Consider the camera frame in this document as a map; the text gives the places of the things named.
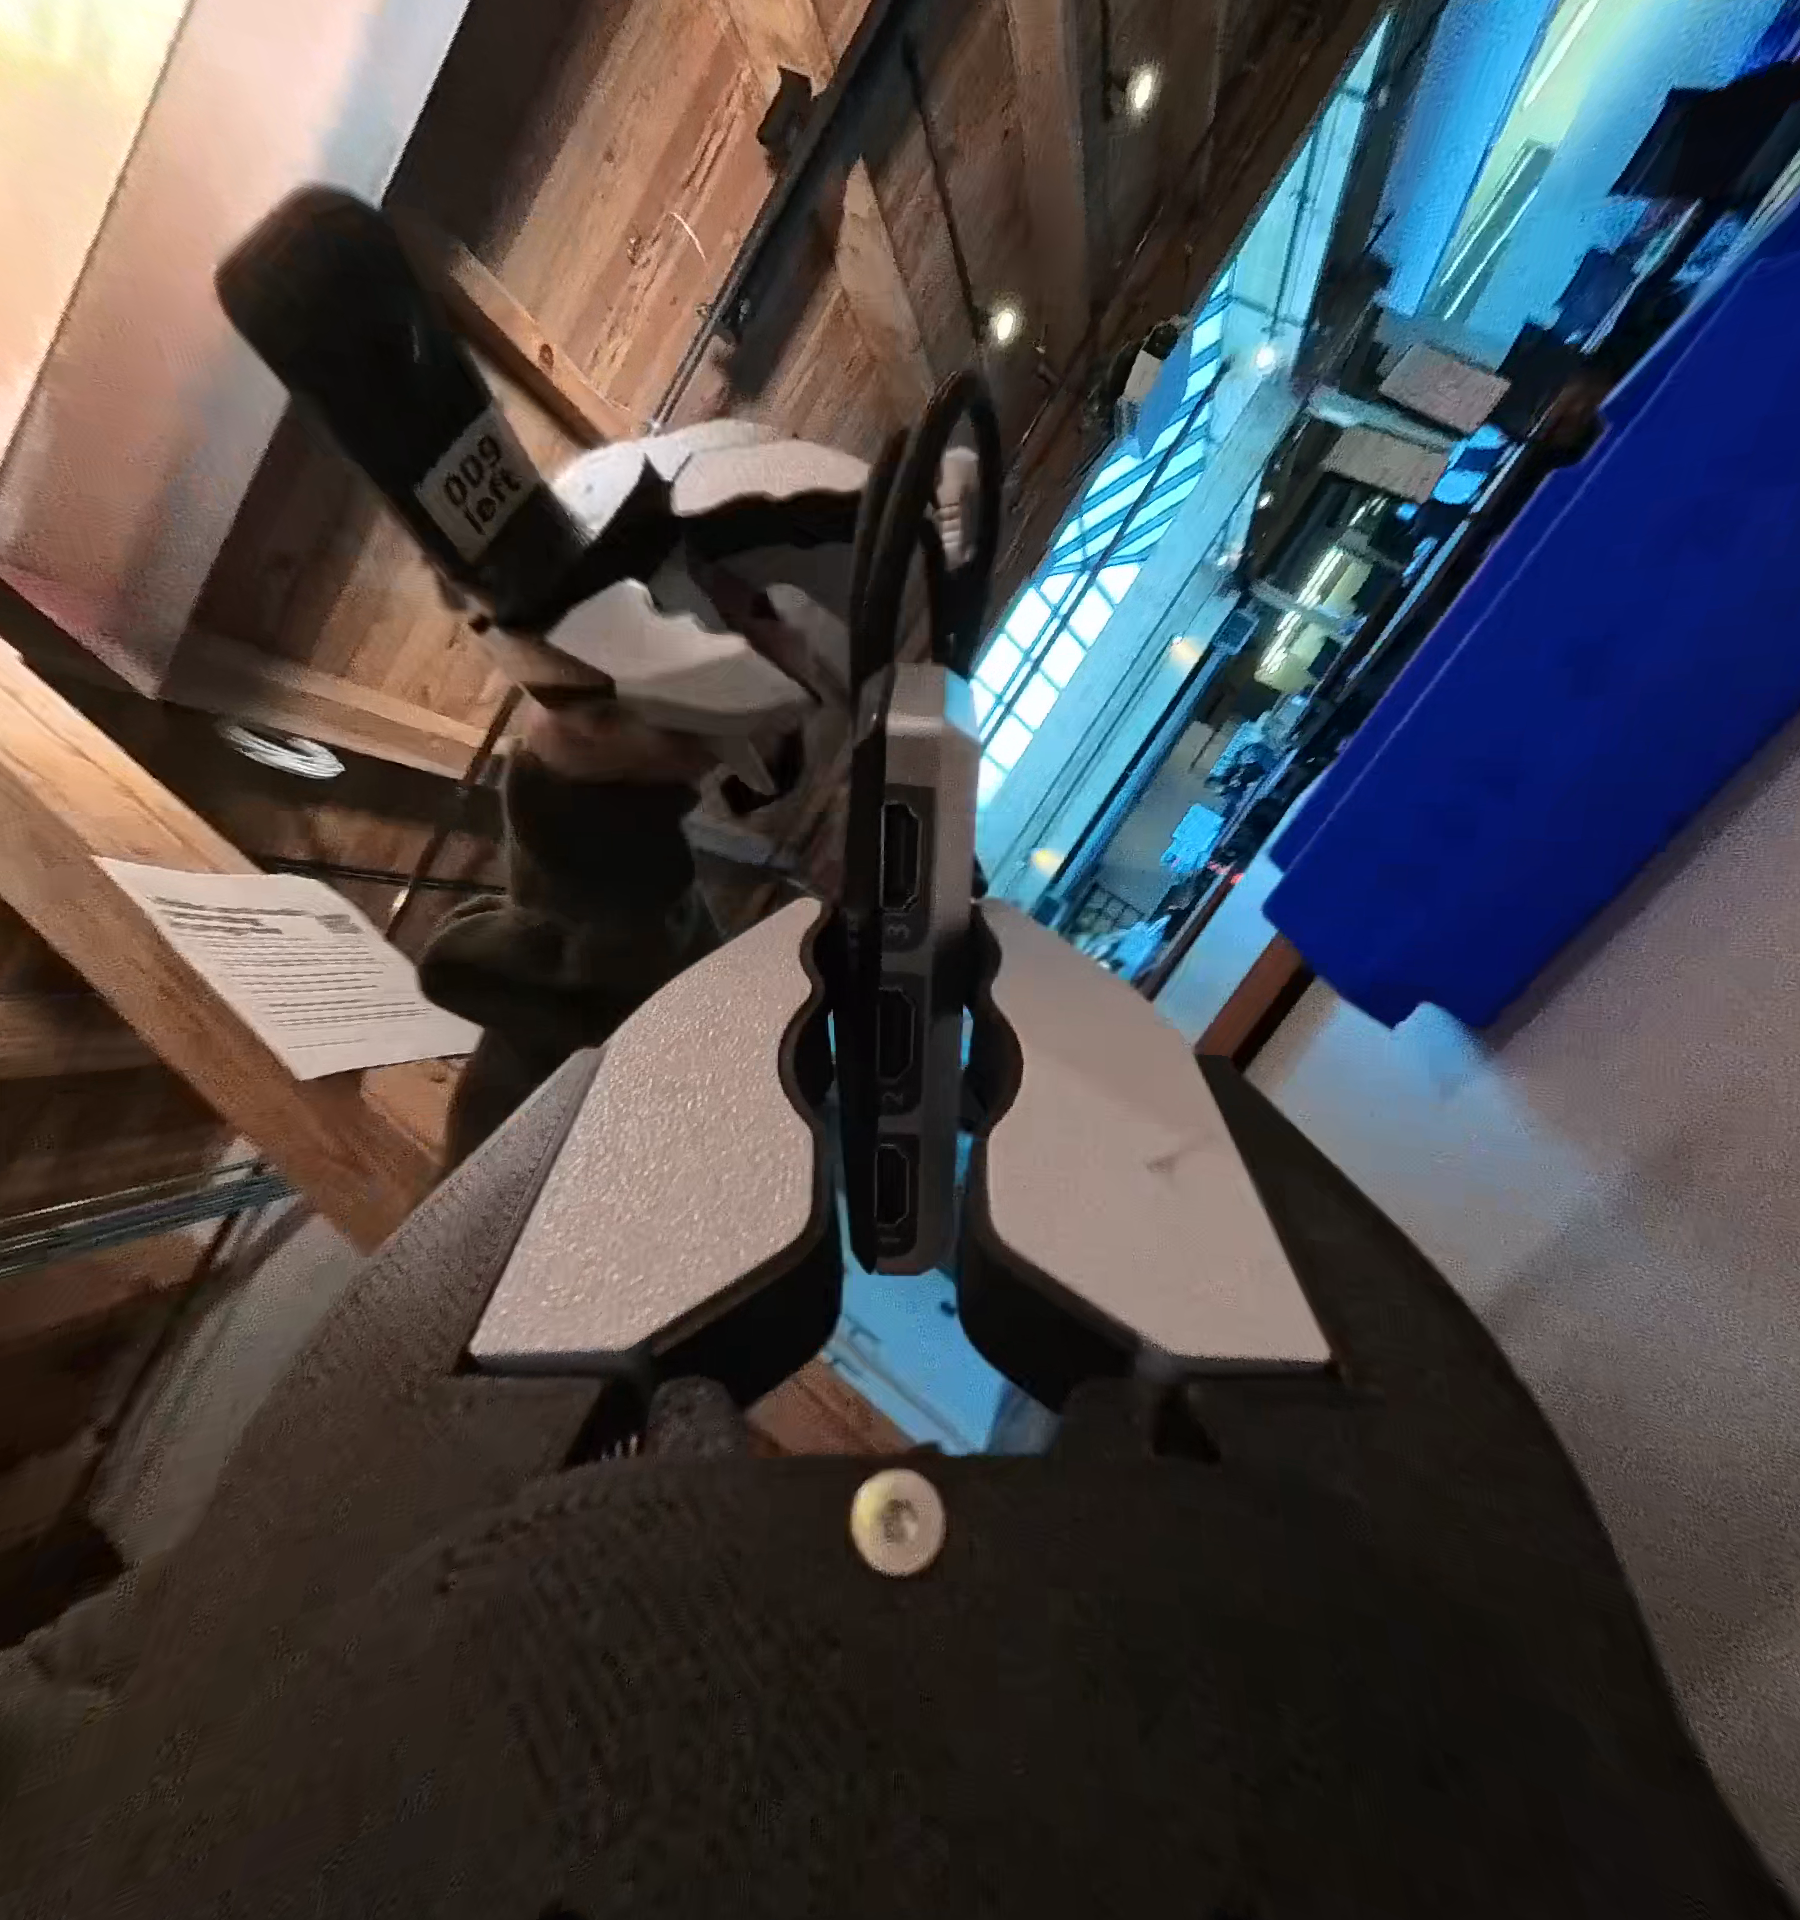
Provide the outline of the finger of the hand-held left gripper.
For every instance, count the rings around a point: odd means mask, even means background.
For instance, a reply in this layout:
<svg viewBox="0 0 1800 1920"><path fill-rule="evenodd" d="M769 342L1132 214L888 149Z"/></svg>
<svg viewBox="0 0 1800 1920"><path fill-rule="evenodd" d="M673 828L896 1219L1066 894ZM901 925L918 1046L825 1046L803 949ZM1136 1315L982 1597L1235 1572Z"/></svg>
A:
<svg viewBox="0 0 1800 1920"><path fill-rule="evenodd" d="M793 586L768 586L768 611L790 630L782 652L727 625L709 597L673 611L647 586L615 583L533 643L533 704L621 709L702 739L798 730L843 700L849 625Z"/></svg>
<svg viewBox="0 0 1800 1920"><path fill-rule="evenodd" d="M548 475L560 562L733 562L854 553L901 503L901 470L758 420L700 420L582 448Z"/></svg>

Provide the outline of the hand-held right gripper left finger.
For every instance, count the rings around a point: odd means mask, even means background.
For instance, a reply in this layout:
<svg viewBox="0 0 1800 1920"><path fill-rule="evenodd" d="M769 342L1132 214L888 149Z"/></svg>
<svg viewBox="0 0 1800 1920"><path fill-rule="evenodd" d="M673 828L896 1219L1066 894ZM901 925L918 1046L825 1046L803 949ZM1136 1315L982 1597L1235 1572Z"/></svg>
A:
<svg viewBox="0 0 1800 1920"><path fill-rule="evenodd" d="M843 1307L825 930L816 898L782 906L599 1049L471 1370L718 1380L752 1409L819 1357Z"/></svg>

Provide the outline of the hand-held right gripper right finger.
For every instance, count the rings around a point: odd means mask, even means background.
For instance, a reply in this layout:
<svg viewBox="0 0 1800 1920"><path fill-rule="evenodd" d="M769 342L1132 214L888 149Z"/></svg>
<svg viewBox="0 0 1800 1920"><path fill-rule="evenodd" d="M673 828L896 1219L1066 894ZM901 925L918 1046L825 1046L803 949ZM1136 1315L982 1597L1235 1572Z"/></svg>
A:
<svg viewBox="0 0 1800 1920"><path fill-rule="evenodd" d="M1023 1397L1327 1375L1334 1349L1191 1046L1000 898L977 906L962 1329Z"/></svg>

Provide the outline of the black video switch box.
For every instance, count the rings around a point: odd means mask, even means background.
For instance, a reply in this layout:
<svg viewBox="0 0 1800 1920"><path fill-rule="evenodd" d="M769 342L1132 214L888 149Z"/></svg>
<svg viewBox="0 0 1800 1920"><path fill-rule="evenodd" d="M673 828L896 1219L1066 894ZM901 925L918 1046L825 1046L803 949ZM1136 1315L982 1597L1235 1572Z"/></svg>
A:
<svg viewBox="0 0 1800 1920"><path fill-rule="evenodd" d="M977 972L977 656L1000 543L1000 420L948 375L861 493L849 586L849 828L832 1025L849 1245L921 1274L952 1248Z"/></svg>

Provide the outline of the printed paper sheet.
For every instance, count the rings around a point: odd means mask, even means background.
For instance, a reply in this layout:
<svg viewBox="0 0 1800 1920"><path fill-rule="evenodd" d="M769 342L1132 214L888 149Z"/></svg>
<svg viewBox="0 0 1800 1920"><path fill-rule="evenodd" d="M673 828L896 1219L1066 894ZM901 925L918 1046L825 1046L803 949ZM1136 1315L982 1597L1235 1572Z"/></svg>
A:
<svg viewBox="0 0 1800 1920"><path fill-rule="evenodd" d="M164 945L295 1077L463 1062L481 1025L435 1006L416 969L314 878L192 878L105 860Z"/></svg>

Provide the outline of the wooden shelf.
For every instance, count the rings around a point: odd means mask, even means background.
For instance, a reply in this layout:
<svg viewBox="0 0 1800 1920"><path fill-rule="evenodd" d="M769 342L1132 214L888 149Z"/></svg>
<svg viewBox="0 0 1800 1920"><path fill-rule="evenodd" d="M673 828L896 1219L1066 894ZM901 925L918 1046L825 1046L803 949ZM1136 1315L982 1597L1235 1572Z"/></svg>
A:
<svg viewBox="0 0 1800 1920"><path fill-rule="evenodd" d="M412 1122L425 1070L301 1081L156 917L150 898L256 894L263 871L117 750L0 636L0 898L218 1122L352 1248L379 1248L438 1181Z"/></svg>

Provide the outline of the blue fabric sofa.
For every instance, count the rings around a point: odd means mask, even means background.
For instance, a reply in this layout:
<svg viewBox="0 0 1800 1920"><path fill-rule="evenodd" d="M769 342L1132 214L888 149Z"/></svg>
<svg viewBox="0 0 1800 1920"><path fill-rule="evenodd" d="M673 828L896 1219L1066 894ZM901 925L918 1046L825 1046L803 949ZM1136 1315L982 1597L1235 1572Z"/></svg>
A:
<svg viewBox="0 0 1800 1920"><path fill-rule="evenodd" d="M1494 1025L1800 714L1800 194L1606 401L1275 839L1381 1025Z"/></svg>

